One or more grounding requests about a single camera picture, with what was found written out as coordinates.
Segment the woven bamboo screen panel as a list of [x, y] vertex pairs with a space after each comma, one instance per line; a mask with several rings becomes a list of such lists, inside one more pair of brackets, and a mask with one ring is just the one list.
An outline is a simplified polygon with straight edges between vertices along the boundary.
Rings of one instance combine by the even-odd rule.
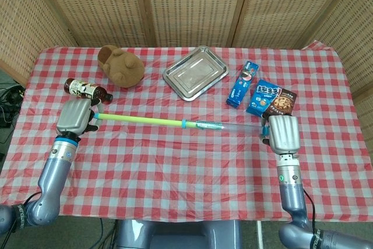
[[229, 47], [244, 0], [143, 0], [157, 47]]
[[76, 45], [49, 0], [0, 0], [0, 69], [21, 85], [44, 49]]
[[139, 0], [50, 0], [82, 47], [147, 44]]
[[290, 49], [332, 0], [243, 0], [232, 46]]

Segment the white table leg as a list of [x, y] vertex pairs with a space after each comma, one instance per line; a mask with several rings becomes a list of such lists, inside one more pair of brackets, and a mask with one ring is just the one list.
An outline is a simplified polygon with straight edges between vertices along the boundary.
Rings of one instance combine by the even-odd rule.
[[262, 223], [260, 220], [256, 221], [256, 238], [258, 249], [263, 249]]

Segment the yellow blue water pump toy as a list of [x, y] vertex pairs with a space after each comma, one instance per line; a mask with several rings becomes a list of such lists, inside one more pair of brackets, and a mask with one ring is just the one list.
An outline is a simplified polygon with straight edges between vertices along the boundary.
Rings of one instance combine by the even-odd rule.
[[94, 113], [93, 117], [97, 120], [113, 120], [113, 121], [123, 121], [139, 124], [152, 124], [161, 125], [169, 127], [180, 127], [182, 129], [195, 128], [195, 129], [211, 129], [215, 131], [231, 131], [244, 134], [254, 134], [259, 136], [269, 135], [269, 126], [260, 125], [248, 125], [248, 124], [234, 124], [226, 122], [211, 122], [211, 121], [190, 121], [183, 119], [179, 120], [169, 120], [161, 118], [147, 118], [147, 117], [136, 117], [129, 115], [116, 115], [116, 114], [104, 114], [104, 113]]

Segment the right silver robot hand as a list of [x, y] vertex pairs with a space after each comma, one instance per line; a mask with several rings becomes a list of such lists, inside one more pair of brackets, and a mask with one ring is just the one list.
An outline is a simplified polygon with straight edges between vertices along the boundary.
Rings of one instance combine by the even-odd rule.
[[277, 155], [296, 154], [300, 145], [298, 118], [292, 115], [271, 115], [262, 119], [262, 127], [267, 127], [261, 136], [262, 143], [268, 145]]

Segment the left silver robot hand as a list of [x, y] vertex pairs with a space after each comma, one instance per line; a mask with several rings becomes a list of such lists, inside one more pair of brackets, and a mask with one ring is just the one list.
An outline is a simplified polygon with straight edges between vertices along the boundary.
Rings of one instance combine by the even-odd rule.
[[67, 101], [59, 115], [57, 133], [63, 136], [78, 138], [86, 132], [98, 131], [102, 120], [95, 116], [94, 107], [98, 113], [103, 112], [100, 99], [74, 99]]

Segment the brown plush bear toy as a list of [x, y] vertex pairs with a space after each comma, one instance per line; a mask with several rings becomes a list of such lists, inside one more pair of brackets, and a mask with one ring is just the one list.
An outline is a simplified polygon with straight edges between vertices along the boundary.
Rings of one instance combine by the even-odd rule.
[[144, 78], [144, 63], [133, 53], [114, 45], [101, 47], [97, 60], [99, 67], [116, 86], [127, 89]]

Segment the dark tea bottle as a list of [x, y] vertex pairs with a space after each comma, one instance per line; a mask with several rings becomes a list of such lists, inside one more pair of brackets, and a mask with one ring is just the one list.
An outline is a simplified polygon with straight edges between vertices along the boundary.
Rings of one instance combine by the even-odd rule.
[[99, 99], [102, 103], [111, 103], [113, 99], [113, 95], [105, 88], [75, 78], [68, 78], [65, 81], [64, 91], [85, 99]]

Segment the steel rectangular tray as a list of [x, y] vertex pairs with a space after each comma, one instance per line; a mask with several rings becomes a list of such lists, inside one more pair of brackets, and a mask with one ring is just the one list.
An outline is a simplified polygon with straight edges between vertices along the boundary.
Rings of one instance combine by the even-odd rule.
[[229, 73], [211, 48], [199, 46], [163, 72], [163, 79], [185, 101], [193, 101]]

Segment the red white checkered tablecloth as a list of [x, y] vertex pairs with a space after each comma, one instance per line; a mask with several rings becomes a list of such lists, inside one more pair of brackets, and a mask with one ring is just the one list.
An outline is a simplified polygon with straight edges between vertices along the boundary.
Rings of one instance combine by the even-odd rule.
[[[258, 78], [297, 94], [298, 158], [304, 188], [319, 220], [373, 222], [373, 167], [338, 54], [320, 42], [301, 50], [216, 48], [229, 74], [196, 100], [185, 102], [163, 80], [166, 67], [188, 47], [132, 48], [145, 77], [122, 90], [98, 68], [97, 48], [54, 47], [41, 52], [26, 88], [0, 174], [0, 204], [37, 192], [56, 136], [67, 78], [105, 87], [110, 114], [174, 120], [257, 124], [260, 119], [226, 98], [246, 61]], [[258, 135], [105, 121], [81, 137], [61, 195], [61, 214], [172, 222], [286, 220], [277, 156]]]

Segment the grey robot torso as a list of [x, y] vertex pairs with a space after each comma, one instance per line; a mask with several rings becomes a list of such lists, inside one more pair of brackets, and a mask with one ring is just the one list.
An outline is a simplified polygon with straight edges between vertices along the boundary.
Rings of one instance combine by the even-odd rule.
[[115, 249], [242, 249], [237, 220], [155, 222], [119, 221]]

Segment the wide blue cookie box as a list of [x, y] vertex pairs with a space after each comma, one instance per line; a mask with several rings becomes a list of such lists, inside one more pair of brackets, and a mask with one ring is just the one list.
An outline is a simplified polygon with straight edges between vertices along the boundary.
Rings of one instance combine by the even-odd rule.
[[251, 96], [246, 112], [258, 117], [291, 115], [297, 94], [283, 87], [260, 79]]

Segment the slim blue Oreo box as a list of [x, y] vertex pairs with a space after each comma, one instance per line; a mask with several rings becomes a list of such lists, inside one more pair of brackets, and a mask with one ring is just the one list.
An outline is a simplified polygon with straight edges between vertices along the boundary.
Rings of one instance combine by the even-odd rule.
[[230, 94], [228, 95], [228, 98], [226, 100], [227, 105], [232, 106], [234, 108], [239, 107], [254, 77], [256, 76], [258, 69], [259, 65], [252, 61], [247, 61], [244, 64]]

